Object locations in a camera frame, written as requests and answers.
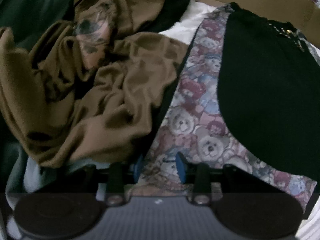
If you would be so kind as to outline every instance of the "brown fabric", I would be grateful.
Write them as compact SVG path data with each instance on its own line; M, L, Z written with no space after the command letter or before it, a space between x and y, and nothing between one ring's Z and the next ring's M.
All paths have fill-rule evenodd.
M92 1L94 8L101 4L83 0L78 19ZM187 46L160 34L134 34L157 16L159 0L112 1L117 39L108 48L111 63L100 68L84 67L71 22L51 26L29 54L15 47L10 28L0 29L0 110L27 154L42 166L84 157L126 159L132 141L150 133L151 108L160 106L164 88L176 78ZM139 10L140 2L147 8Z
M97 67L103 61L107 63L105 54L108 54L106 52L111 36L122 39L136 33L141 23L156 19L164 4L164 0L138 1L82 0L76 6L78 24L75 34L79 40L85 68Z

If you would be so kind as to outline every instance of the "white fabric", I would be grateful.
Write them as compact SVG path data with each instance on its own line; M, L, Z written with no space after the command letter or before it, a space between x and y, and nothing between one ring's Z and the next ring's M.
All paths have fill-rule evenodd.
M197 28L206 14L212 12L215 8L216 7L206 5L205 3L191 0L187 10L181 17L180 22L175 23L172 28L161 32L160 34L185 44L190 44Z
M212 12L214 9L215 7L191 0L180 22L161 34L190 44L206 13ZM315 49L320 56L320 50L316 47ZM296 237L300 240L320 240L320 199L318 199L308 220L302 221Z
M35 192L44 185L55 181L57 172L54 169L44 169L43 173L40 172L40 166L32 158L28 158L27 166L23 177L23 187L28 193Z
M0 240L7 240L7 235L5 233L5 225L0 209Z
M12 238L19 240L22 238L22 235L18 229L18 226L14 220L13 216L10 216L7 222L7 234Z

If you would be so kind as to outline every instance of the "white sheet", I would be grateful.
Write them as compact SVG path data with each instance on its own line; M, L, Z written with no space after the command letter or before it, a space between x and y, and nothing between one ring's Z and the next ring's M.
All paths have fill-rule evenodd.
M169 30L161 32L161 34L190 44L198 26L205 18L205 14L212 12L214 9L215 7L191 0L180 22L177 22ZM314 48L320 56L320 50ZM309 219L302 221L296 237L300 240L320 240L320 199L314 206Z

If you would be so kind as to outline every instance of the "dark green fabric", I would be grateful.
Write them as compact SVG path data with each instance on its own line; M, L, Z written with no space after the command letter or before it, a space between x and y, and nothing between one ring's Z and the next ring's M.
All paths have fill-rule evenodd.
M51 24L63 18L72 4L73 0L0 0L0 26L11 27L17 46L30 50ZM1 114L0 134L0 192L4 192L18 158L14 150L18 142Z
M218 82L222 117L260 160L319 181L320 67L304 42L301 51L273 27L295 32L290 23L233 7Z
M30 50L45 30L62 19L71 0L0 0L0 26L13 29L19 47Z

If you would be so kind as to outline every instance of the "black round pad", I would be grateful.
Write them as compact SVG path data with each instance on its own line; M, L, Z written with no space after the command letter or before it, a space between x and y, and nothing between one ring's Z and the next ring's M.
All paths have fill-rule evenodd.
M285 193L227 193L219 201L217 218L231 231L253 239L278 239L295 234L302 207Z
M67 239L88 231L100 217L100 204L89 193L34 193L14 211L21 232L36 239Z

